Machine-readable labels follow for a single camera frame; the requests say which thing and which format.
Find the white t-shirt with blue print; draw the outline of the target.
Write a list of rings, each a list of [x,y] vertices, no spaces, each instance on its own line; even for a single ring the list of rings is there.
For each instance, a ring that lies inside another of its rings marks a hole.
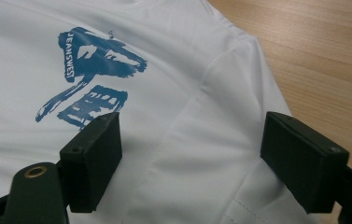
[[[0,0],[0,197],[118,112],[120,166],[72,224],[319,224],[260,158],[287,109],[259,40],[207,0]]]

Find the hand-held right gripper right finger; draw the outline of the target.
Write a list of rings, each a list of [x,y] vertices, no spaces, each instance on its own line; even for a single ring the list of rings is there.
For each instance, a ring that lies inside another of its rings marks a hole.
[[[266,114],[260,156],[308,213],[329,213],[349,152],[301,121]]]

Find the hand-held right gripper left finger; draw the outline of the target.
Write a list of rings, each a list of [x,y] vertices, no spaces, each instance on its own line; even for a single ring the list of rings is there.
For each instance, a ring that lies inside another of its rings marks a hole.
[[[99,116],[60,151],[73,213],[96,210],[122,158],[120,113]]]

